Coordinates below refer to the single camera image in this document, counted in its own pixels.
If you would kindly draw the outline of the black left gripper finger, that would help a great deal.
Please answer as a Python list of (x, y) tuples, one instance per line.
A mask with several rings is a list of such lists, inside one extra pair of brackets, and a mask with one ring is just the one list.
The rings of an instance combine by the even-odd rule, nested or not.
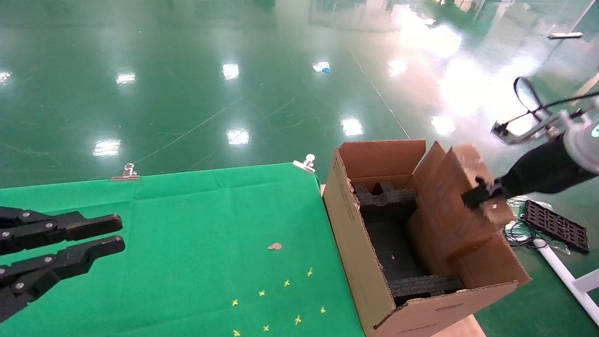
[(89, 241), (55, 254), (1, 266), (0, 321), (4, 322), (38, 300), (58, 282), (88, 273), (94, 261), (125, 249), (119, 235)]
[(0, 209), (0, 254), (2, 256), (60, 243), (79, 241), (122, 230), (117, 214), (85, 218), (79, 212), (48, 215), (33, 210)]

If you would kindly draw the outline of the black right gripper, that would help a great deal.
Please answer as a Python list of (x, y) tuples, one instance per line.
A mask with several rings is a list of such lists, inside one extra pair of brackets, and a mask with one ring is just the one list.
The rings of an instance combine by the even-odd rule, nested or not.
[(533, 148), (515, 162), (502, 177), (487, 182), (475, 177), (476, 186), (462, 194), (471, 210), (498, 197), (515, 197), (529, 193), (557, 194), (594, 179), (597, 173), (581, 167), (566, 150), (564, 135)]

